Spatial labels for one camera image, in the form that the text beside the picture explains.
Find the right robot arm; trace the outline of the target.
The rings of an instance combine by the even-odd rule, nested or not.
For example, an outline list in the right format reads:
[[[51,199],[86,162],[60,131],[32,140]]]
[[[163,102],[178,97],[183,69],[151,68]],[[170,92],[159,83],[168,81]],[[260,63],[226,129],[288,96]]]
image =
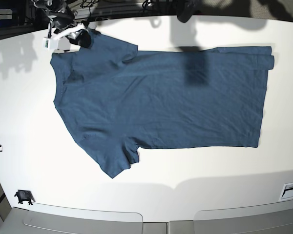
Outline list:
[[[65,0],[34,0],[32,2],[49,19],[48,34],[43,38],[42,43],[44,48],[58,49],[62,38],[67,38],[71,44],[83,48],[90,47],[89,23],[77,22],[76,14],[69,8]]]

